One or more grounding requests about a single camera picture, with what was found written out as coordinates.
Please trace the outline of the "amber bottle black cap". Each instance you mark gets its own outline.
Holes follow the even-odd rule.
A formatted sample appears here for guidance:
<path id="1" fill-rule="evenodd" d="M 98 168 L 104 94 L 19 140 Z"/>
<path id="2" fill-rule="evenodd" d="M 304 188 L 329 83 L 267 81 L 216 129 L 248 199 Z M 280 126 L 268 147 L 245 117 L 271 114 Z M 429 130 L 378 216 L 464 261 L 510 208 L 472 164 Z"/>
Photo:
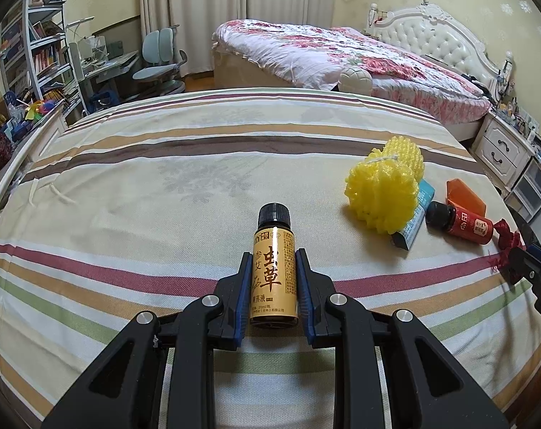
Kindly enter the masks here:
<path id="1" fill-rule="evenodd" d="M 288 208 L 261 207 L 253 243 L 249 321 L 259 328 L 290 328 L 299 321 L 295 236 Z"/>

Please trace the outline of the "dark red crumpled wrapper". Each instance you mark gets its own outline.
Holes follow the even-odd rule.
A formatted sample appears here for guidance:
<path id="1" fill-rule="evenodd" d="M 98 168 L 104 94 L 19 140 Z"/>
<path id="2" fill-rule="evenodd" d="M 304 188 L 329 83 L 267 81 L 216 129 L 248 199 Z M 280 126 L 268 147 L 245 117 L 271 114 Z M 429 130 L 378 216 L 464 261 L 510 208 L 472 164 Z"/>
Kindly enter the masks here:
<path id="1" fill-rule="evenodd" d="M 512 231 L 510 225 L 505 219 L 501 219 L 493 225 L 494 231 L 498 235 L 498 256 L 491 263 L 493 273 L 501 272 L 509 265 L 509 254 L 514 248 L 524 249 L 526 245 L 519 231 Z"/>

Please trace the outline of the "plastic drawer unit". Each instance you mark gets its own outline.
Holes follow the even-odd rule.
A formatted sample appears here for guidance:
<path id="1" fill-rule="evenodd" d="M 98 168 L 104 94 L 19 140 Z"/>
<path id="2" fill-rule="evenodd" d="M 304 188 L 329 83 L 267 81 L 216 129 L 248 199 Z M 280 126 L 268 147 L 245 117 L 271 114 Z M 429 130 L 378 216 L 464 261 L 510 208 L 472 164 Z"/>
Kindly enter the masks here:
<path id="1" fill-rule="evenodd" d="M 506 205 L 530 223 L 541 210 L 541 159 L 533 157 L 517 179 Z"/>

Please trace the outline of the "red bottle black cap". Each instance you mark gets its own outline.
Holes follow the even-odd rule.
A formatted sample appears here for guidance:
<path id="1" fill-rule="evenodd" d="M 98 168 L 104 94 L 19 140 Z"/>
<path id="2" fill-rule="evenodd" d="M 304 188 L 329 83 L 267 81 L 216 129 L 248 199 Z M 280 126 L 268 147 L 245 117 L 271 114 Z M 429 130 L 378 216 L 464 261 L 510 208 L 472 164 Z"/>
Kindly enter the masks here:
<path id="1" fill-rule="evenodd" d="M 434 230 L 479 245 L 488 244 L 493 237 L 494 224 L 489 219 L 457 205 L 431 202 L 426 223 Z"/>

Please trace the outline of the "folded orange paper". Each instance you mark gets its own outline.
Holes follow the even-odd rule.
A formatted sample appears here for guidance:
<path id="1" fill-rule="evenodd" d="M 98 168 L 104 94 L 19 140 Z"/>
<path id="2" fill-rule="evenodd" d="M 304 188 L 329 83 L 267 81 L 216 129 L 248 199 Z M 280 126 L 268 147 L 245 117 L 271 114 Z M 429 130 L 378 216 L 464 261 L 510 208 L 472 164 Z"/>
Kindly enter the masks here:
<path id="1" fill-rule="evenodd" d="M 446 182 L 446 202 L 485 217 L 487 205 L 463 180 L 455 178 Z"/>

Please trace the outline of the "white nightstand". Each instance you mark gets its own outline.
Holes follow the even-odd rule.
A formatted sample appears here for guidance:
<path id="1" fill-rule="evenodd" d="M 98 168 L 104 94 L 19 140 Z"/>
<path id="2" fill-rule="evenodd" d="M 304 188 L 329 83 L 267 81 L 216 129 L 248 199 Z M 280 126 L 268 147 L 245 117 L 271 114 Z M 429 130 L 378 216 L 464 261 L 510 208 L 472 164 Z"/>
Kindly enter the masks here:
<path id="1" fill-rule="evenodd" d="M 483 119 L 471 154 L 506 198 L 535 157 L 535 149 L 491 109 Z"/>

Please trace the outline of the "teal white slim box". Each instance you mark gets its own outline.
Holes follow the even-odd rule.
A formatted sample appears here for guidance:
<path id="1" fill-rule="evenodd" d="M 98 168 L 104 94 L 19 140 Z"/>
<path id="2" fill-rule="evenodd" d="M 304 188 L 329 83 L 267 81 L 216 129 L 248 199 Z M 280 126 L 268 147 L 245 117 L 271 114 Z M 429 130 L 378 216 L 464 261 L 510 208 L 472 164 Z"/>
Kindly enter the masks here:
<path id="1" fill-rule="evenodd" d="M 419 183 L 418 203 L 414 209 L 413 217 L 407 222 L 402 230 L 392 234 L 393 244 L 397 248 L 405 251 L 411 249 L 421 225 L 425 220 L 426 211 L 433 199 L 434 187 L 425 179 L 422 179 Z"/>

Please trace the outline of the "yellow foam fruit net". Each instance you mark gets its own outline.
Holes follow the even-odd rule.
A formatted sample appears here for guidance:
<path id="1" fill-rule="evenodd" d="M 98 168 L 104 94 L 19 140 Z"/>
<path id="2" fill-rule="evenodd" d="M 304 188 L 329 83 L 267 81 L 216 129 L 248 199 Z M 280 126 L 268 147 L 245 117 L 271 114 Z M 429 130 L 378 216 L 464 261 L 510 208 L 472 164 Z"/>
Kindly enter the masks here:
<path id="1" fill-rule="evenodd" d="M 419 146 L 398 135 L 350 169 L 344 195 L 355 216 L 370 230 L 392 235 L 414 216 L 425 171 Z"/>

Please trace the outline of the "striped bed sheet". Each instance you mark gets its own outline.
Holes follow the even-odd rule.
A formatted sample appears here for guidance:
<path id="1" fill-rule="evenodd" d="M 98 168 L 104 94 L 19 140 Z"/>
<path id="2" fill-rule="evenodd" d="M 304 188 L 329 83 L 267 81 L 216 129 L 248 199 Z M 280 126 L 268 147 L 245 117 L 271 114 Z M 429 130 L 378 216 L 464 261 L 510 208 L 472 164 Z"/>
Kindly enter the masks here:
<path id="1" fill-rule="evenodd" d="M 231 89 L 88 116 L 55 139 L 0 213 L 0 391 L 37 428 L 135 314 L 182 310 L 234 274 L 260 208 L 285 204 L 299 247 L 336 288 L 413 312 L 512 415 L 541 367 L 541 315 L 498 247 L 421 228 L 408 250 L 349 210 L 350 169 L 394 137 L 421 149 L 439 201 L 457 178 L 510 213 L 430 115 L 306 89 Z"/>

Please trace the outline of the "white tufted headboard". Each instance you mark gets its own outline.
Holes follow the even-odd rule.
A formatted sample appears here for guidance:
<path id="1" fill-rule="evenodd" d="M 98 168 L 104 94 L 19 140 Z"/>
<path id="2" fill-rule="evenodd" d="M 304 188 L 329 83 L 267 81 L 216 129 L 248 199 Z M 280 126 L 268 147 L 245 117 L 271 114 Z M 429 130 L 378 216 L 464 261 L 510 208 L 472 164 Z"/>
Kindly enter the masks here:
<path id="1" fill-rule="evenodd" d="M 474 80 L 494 102 L 505 94 L 513 71 L 513 54 L 499 67 L 489 59 L 486 45 L 448 12 L 433 3 L 383 12 L 370 5 L 366 34 L 426 57 Z"/>

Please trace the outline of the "study desk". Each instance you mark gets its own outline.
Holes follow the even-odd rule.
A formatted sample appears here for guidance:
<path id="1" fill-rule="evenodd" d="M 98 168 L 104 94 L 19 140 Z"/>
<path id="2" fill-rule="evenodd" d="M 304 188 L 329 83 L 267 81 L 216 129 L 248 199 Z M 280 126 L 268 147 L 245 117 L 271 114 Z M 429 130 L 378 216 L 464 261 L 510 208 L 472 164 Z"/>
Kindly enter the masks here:
<path id="1" fill-rule="evenodd" d="M 94 95 L 91 79 L 96 79 L 96 82 L 109 82 L 129 72 L 140 58 L 140 54 L 135 50 L 108 60 L 106 48 L 105 45 L 91 45 L 87 39 L 69 43 L 73 74 L 85 109 L 88 100 Z"/>

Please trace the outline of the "grey desk chair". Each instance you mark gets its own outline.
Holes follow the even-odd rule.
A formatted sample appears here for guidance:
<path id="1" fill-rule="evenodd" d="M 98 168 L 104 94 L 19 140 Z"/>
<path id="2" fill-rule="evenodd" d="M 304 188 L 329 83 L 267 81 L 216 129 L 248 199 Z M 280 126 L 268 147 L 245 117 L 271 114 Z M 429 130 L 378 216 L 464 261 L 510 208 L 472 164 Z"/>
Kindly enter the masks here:
<path id="1" fill-rule="evenodd" d="M 181 67 L 187 63 L 184 50 L 176 45 L 179 25 L 149 32 L 143 39 L 141 54 L 146 66 L 135 72 L 132 80 L 146 87 L 137 94 L 137 99 L 179 94 L 186 91 L 181 77 Z"/>

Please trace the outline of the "floral quilt bed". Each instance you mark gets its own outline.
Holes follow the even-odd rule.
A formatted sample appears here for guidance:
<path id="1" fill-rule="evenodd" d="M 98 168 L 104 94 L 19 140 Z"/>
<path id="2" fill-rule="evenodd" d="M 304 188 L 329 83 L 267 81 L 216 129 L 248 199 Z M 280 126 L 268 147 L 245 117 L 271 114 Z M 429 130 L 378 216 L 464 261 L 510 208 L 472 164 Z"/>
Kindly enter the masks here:
<path id="1" fill-rule="evenodd" d="M 442 124 L 475 122 L 491 108 L 468 79 L 350 27 L 230 20 L 215 30 L 212 55 L 221 88 L 334 91 L 340 72 L 357 66 L 372 76 L 371 96 L 422 109 Z"/>

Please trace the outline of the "white bookshelf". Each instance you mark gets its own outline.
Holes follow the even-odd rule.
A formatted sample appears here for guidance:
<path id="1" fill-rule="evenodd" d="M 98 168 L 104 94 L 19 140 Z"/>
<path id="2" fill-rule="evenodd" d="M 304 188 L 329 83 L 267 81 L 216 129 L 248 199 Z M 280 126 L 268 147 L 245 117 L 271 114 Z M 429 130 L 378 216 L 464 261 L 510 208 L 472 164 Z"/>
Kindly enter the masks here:
<path id="1" fill-rule="evenodd" d="M 65 0 L 14 0 L 0 23 L 3 87 L 27 103 L 62 102 L 68 120 L 83 100 L 70 60 Z"/>

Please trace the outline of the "white bed post knob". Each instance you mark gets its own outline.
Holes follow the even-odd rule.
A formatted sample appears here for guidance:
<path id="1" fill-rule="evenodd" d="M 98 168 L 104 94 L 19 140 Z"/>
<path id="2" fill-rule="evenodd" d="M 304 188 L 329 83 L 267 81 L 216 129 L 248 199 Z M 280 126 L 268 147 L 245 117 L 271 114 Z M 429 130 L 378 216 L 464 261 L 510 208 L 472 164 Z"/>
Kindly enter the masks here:
<path id="1" fill-rule="evenodd" d="M 340 72 L 337 88 L 340 92 L 370 96 L 373 89 L 372 76 L 360 67 L 345 67 Z"/>

